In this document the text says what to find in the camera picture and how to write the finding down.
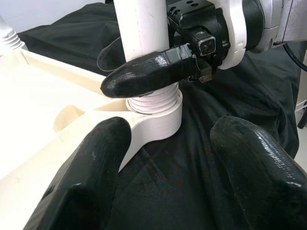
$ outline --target black cloth background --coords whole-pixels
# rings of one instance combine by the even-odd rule
[[[107,75],[96,58],[119,30],[114,6],[95,3],[19,35],[32,52]],[[305,43],[291,48],[304,57]],[[294,157],[299,79],[300,69],[277,48],[247,52],[206,84],[181,82],[180,130],[144,146],[119,174],[107,229],[249,229],[209,132],[219,117],[237,116],[265,128]]]

